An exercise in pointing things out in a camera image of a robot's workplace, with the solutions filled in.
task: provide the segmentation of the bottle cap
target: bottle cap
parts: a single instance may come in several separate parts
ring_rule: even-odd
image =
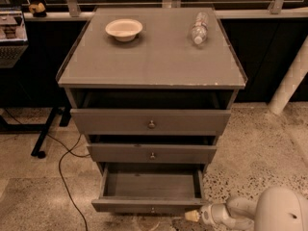
[[[197,36],[197,37],[194,38],[193,41],[194,41],[195,44],[200,44],[203,41],[203,39],[202,39],[201,36]]]

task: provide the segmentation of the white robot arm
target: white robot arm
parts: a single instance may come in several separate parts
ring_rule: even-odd
[[[234,230],[254,226],[254,231],[308,231],[308,200],[289,189],[272,187],[261,194],[258,203],[230,197],[224,204],[207,204],[185,217]]]

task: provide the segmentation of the open drawer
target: open drawer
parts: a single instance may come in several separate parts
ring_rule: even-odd
[[[205,202],[201,165],[106,164],[98,212],[184,214]]]

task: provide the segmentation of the drawer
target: drawer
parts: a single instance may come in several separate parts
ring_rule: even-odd
[[[179,144],[91,144],[96,162],[210,164],[216,147]]]
[[[233,90],[162,90],[162,89],[87,89],[78,108],[225,110]]]
[[[98,212],[184,214],[205,202],[197,165],[106,164]]]
[[[219,136],[229,110],[71,110],[81,133]]]

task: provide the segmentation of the gray drawer cabinet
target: gray drawer cabinet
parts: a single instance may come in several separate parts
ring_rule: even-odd
[[[200,11],[210,16],[209,35],[196,46],[190,31]],[[104,31],[118,18],[144,30],[118,42]],[[201,206],[202,175],[246,82],[213,11],[98,8],[78,41],[58,83],[102,173],[93,207],[183,214]]]

